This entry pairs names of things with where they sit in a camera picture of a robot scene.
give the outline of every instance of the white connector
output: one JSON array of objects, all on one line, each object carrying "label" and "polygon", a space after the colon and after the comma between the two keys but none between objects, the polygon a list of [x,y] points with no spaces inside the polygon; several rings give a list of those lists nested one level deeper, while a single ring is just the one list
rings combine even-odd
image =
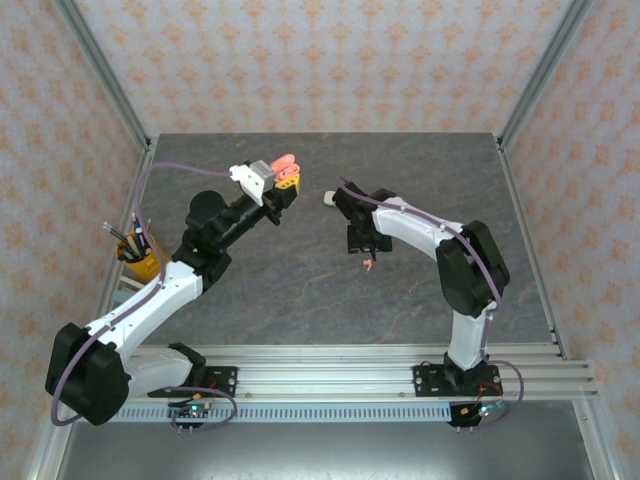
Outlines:
[{"label": "white connector", "polygon": [[328,205],[329,207],[335,207],[336,204],[333,203],[333,196],[336,194],[336,192],[333,192],[331,190],[328,190],[324,193],[324,204]]},{"label": "white connector", "polygon": [[262,160],[251,166],[234,165],[229,169],[231,180],[240,183],[242,191],[262,206],[262,194],[273,188],[275,173]]}]

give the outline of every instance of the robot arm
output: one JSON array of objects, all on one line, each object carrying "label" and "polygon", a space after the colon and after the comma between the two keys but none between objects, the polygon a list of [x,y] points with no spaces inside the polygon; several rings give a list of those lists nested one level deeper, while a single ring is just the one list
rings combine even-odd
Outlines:
[{"label": "robot arm", "polygon": [[[442,293],[453,309],[453,332],[445,354],[443,374],[454,394],[475,390],[486,366],[483,352],[485,318],[495,307],[495,298],[478,265],[452,232],[465,237],[473,246],[502,295],[510,277],[489,229],[478,221],[462,225],[426,214],[388,190],[380,189],[367,195],[351,182],[344,187],[377,202],[355,198],[344,189],[331,192],[332,195],[328,192],[325,196],[325,203],[334,204],[349,220],[349,253],[369,252],[375,260],[376,252],[391,251],[391,238],[395,237],[437,262]],[[425,213],[425,218],[435,222],[409,213],[409,210]],[[443,393],[440,387],[434,388],[439,394]]]},{"label": "robot arm", "polygon": [[[115,415],[128,398],[166,386],[201,386],[205,360],[182,344],[157,355],[131,358],[136,348],[167,318],[211,288],[231,263],[227,248],[267,217],[279,225],[281,212],[297,197],[299,167],[293,155],[271,166],[259,161],[231,167],[243,194],[227,205],[215,191],[196,195],[186,218],[182,244],[166,265],[162,287],[136,311],[106,331],[71,372],[61,400],[94,425]],[[120,313],[148,297],[160,277],[127,302],[85,328],[67,324],[56,335],[45,389],[53,395],[80,347]]]}]

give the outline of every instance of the yellow container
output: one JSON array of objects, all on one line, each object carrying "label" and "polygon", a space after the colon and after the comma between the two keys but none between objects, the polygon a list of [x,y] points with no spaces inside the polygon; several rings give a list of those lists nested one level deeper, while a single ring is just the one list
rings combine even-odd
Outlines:
[{"label": "yellow container", "polygon": [[[129,232],[127,237],[133,238],[134,232]],[[118,247],[116,248],[116,257],[120,256],[120,247],[122,242],[118,243]],[[160,248],[158,244],[156,244],[156,248],[160,250],[160,254],[166,264],[169,261],[169,256]],[[144,260],[140,260],[139,262],[124,262],[125,266],[131,270],[138,280],[142,283],[149,283],[151,280],[156,278],[156,275],[160,273],[160,262],[158,261],[158,257],[156,257],[155,253],[151,251],[149,255],[147,255]]]}]

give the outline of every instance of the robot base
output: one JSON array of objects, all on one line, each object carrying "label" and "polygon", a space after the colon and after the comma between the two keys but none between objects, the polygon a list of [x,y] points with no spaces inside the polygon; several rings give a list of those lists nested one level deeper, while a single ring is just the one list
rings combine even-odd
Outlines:
[{"label": "robot base", "polygon": [[[462,370],[445,353],[443,365],[413,367],[416,397],[479,397],[481,388],[486,385],[502,391],[498,367],[484,361],[470,370]],[[492,388],[487,396],[497,394],[499,392]]]}]

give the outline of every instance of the patterned wallpaper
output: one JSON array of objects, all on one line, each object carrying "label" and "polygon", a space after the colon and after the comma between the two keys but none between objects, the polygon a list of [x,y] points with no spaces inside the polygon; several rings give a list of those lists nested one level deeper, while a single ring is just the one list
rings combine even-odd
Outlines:
[{"label": "patterned wallpaper", "polygon": [[591,8],[510,163],[571,353],[596,362],[640,475],[640,3]]},{"label": "patterned wallpaper", "polygon": [[23,479],[53,338],[92,315],[138,149],[51,0],[0,3],[0,478]]},{"label": "patterned wallpaper", "polygon": [[80,0],[149,135],[500,132],[569,0]]}]

